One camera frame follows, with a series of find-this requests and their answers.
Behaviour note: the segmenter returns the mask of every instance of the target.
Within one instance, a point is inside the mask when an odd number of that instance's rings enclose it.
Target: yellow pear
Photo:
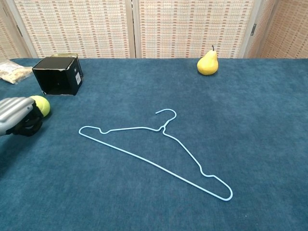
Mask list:
[[[218,70],[218,59],[217,52],[214,50],[210,50],[204,57],[202,57],[198,64],[198,71],[205,76],[212,75]]]

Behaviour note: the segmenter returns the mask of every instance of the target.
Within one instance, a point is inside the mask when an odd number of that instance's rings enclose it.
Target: robotic hand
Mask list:
[[[0,136],[34,135],[42,126],[44,115],[31,97],[6,98],[0,101]]]

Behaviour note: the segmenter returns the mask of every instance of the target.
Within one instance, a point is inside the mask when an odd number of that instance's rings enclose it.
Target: hanger hook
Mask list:
[[[167,122],[166,122],[163,126],[161,126],[160,129],[161,129],[161,128],[166,128],[166,126],[168,125],[168,123],[169,123],[170,121],[174,120],[174,119],[177,117],[177,113],[176,113],[174,110],[169,109],[169,108],[166,108],[166,109],[160,110],[160,111],[158,111],[158,112],[155,112],[155,114],[157,115],[157,114],[159,114],[159,113],[161,113],[161,112],[164,112],[164,111],[171,111],[171,112],[174,113],[174,116],[173,116],[171,119],[167,120]]]

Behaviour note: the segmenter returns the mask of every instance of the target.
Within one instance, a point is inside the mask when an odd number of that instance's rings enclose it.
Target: plastic bag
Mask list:
[[[0,63],[0,79],[17,84],[32,73],[31,66],[20,66],[10,60]]]

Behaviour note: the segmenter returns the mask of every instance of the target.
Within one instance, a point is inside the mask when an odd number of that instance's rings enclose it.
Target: hinge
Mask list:
[[[255,32],[255,29],[256,29],[256,24],[254,24],[254,26],[252,27],[252,30],[251,30],[251,33],[250,35],[253,36],[254,35],[254,32]]]
[[[4,9],[4,8],[2,8],[2,9],[3,9],[3,11],[5,12],[5,15],[8,16],[7,13],[6,13],[6,11],[5,11],[5,9]]]
[[[18,26],[18,25],[16,25],[16,27],[17,27],[17,30],[18,30],[18,32],[19,32],[19,34],[20,34],[20,36],[22,37],[22,36],[23,36],[23,34],[21,33],[21,31],[20,31],[20,29],[19,29],[19,26]]]

